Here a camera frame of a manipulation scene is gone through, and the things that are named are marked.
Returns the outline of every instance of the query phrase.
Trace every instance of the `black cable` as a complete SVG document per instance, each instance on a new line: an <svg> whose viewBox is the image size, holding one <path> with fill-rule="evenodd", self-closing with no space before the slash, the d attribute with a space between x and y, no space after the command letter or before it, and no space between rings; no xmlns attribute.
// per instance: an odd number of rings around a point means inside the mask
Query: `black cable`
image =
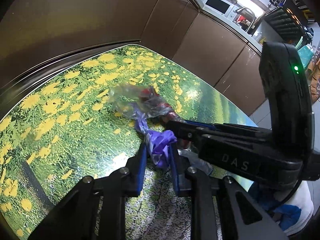
<svg viewBox="0 0 320 240"><path fill-rule="evenodd" d="M267 213L271 213L273 210L275 210L277 207L283 205L284 203L286 203L292 196L294 193L296 193L298 187L300 186L302 182L302 179L299 179L296 183L296 185L293 187L293 189L289 192L289 194L282 200L280 201L278 204L274 205L273 207L269 208Z"/></svg>

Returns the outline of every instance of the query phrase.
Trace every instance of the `floor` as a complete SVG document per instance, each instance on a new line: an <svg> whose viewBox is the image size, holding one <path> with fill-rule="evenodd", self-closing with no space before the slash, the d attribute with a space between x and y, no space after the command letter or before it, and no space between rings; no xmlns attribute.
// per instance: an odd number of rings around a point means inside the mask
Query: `floor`
<svg viewBox="0 0 320 240"><path fill-rule="evenodd" d="M320 152L320 100L318 99L313 105L312 110L315 113L315 146L314 149ZM252 115L249 116L258 127L271 129L271 116L269 101L266 100ZM311 200L313 201L314 211L316 213L320 206L320 180L308 181Z"/></svg>

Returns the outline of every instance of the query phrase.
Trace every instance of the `clear plastic bag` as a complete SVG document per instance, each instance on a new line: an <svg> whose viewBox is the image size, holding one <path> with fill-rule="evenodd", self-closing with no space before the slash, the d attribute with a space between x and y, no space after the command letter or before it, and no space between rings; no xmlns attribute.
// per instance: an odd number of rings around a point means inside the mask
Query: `clear plastic bag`
<svg viewBox="0 0 320 240"><path fill-rule="evenodd" d="M134 104L145 114L145 118L165 116L163 121L184 122L168 102L152 86L136 86L128 83L113 87L109 91L109 100L113 109L128 119L138 119Z"/></svg>
<svg viewBox="0 0 320 240"><path fill-rule="evenodd" d="M188 158L192 167L195 167L203 171L207 175L209 175L212 172L211 164L200 159L196 153L187 150L178 150L178 152L180 156Z"/></svg>

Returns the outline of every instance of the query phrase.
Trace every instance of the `purple plastic bag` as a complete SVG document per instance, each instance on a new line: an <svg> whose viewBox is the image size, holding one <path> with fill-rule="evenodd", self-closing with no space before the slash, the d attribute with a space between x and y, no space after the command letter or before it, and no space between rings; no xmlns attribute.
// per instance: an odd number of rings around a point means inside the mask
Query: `purple plastic bag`
<svg viewBox="0 0 320 240"><path fill-rule="evenodd" d="M145 135L148 153L153 163L161 169L167 169L170 163L168 148L171 143L177 142L177 138L170 130L157 132L149 130L146 115L139 109L137 103L130 103L135 111L135 130Z"/></svg>

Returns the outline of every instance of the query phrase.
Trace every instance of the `plastic bag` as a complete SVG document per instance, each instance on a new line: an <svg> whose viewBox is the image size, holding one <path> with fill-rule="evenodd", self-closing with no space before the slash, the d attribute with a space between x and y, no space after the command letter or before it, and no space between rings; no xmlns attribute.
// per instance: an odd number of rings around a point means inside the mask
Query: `plastic bag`
<svg viewBox="0 0 320 240"><path fill-rule="evenodd" d="M128 83L118 85L109 91L109 100L112 107L129 119L138 119L132 105L145 114L145 118L166 115L164 121L175 120L183 122L167 101L161 97L152 86L135 86Z"/></svg>
<svg viewBox="0 0 320 240"><path fill-rule="evenodd" d="M212 172L211 164L200 159L196 153L187 150L178 150L178 153L180 156L187 157L192 167L203 171L207 175Z"/></svg>
<svg viewBox="0 0 320 240"><path fill-rule="evenodd" d="M303 68L305 69L313 56L313 52L307 47L307 45L305 45L298 50L298 54L300 56Z"/></svg>

